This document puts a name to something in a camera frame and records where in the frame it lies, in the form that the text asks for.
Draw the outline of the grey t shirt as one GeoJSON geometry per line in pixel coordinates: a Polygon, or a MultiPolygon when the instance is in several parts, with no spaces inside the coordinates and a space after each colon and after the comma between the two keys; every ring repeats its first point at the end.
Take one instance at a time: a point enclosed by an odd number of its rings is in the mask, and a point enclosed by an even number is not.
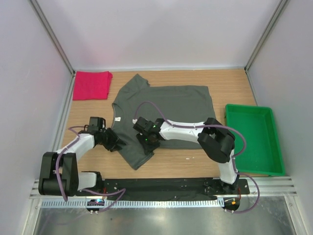
{"type": "Polygon", "coordinates": [[[134,117],[150,121],[166,117],[172,121],[192,123],[216,116],[207,86],[152,87],[138,74],[119,90],[112,107],[112,130],[126,143],[119,154],[134,170],[153,156],[144,153],[136,138],[137,131],[132,123],[134,117]]]}

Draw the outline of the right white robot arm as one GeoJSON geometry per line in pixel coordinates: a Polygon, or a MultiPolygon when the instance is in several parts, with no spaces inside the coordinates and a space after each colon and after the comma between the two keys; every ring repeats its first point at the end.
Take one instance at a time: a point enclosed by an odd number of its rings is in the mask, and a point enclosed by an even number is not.
{"type": "Polygon", "coordinates": [[[238,188],[239,175],[232,160],[235,136],[216,119],[184,123],[162,118],[152,122],[139,117],[133,119],[133,129],[138,132],[136,138],[146,154],[159,148],[161,141],[180,140],[200,145],[207,156],[218,163],[221,190],[231,194],[238,188]]]}

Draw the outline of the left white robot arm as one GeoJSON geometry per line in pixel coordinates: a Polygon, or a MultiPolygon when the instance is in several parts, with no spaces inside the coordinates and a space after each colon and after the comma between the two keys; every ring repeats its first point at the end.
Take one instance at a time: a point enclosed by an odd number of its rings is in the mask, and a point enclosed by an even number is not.
{"type": "Polygon", "coordinates": [[[78,171],[78,161],[97,145],[109,152],[119,151],[126,143],[106,127],[102,117],[91,117],[89,124],[69,128],[75,138],[55,152],[43,154],[38,191],[41,195],[69,197],[81,193],[107,196],[101,173],[78,171]]]}

